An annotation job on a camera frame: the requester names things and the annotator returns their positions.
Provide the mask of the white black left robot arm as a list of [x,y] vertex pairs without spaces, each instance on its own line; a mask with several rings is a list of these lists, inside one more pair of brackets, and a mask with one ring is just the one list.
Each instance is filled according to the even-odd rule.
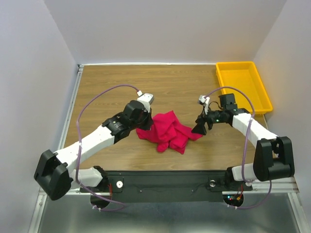
[[72,174],[77,166],[126,138],[135,129],[149,130],[153,124],[154,97],[144,94],[126,104],[124,110],[105,120],[95,131],[74,144],[55,152],[46,150],[39,158],[34,179],[51,200],[58,200],[73,188]]

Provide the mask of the yellow plastic tray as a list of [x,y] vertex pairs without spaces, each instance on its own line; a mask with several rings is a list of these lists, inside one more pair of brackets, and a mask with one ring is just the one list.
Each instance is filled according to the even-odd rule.
[[263,115],[273,110],[254,62],[217,62],[216,75],[220,86],[231,86],[242,91],[251,100],[255,114]]

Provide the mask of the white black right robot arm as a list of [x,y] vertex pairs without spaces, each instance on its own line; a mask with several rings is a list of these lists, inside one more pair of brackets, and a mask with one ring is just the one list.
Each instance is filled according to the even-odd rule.
[[201,95],[199,104],[203,110],[196,119],[193,133],[206,135],[214,124],[226,123],[241,132],[255,147],[254,161],[243,166],[227,168],[224,185],[235,189],[243,181],[259,180],[261,182],[293,177],[294,156],[290,138],[280,137],[252,118],[244,108],[239,108],[234,94],[219,96],[220,108],[211,110],[209,97]]

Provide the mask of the pink red t shirt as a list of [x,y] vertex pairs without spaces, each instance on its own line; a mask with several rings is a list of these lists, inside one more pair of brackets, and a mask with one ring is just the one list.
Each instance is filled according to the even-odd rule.
[[168,148],[184,154],[189,140],[196,141],[201,134],[193,133],[192,129],[180,123],[174,111],[159,113],[153,117],[150,130],[136,129],[139,139],[156,143],[157,152],[164,152]]

